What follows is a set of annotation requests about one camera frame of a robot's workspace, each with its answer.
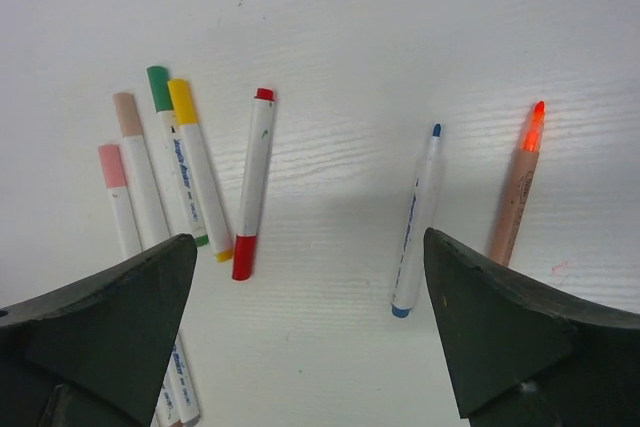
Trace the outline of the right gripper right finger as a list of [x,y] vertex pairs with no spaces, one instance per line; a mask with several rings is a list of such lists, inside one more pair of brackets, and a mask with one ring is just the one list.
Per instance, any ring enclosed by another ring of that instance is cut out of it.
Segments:
[[433,228],[423,248],[461,418],[473,426],[638,425],[638,314],[553,288]]

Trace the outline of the grey cap marker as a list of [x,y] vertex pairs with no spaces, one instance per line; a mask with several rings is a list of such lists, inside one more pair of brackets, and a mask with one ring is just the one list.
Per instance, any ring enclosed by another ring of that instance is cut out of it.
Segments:
[[180,335],[176,336],[172,348],[169,377],[182,424],[196,426],[201,419],[201,412]]

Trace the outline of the blue cap marker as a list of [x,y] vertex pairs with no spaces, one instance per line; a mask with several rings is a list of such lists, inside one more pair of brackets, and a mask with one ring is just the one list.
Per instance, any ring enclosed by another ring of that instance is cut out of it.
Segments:
[[396,318],[409,316],[425,280],[423,239],[433,225],[444,178],[442,146],[442,125],[436,123],[416,164],[391,298],[391,313]]

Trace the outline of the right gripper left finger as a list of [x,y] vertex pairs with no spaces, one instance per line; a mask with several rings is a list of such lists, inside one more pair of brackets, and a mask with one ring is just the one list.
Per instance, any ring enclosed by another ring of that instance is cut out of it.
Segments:
[[2,308],[2,425],[150,425],[196,260],[180,234]]

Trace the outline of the orange highlighter pen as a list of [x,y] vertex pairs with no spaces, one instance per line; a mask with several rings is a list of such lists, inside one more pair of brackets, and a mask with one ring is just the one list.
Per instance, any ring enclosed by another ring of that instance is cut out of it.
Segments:
[[546,103],[538,101],[525,123],[514,151],[503,189],[497,221],[490,242],[489,258],[508,267],[524,216],[540,155],[546,115]]

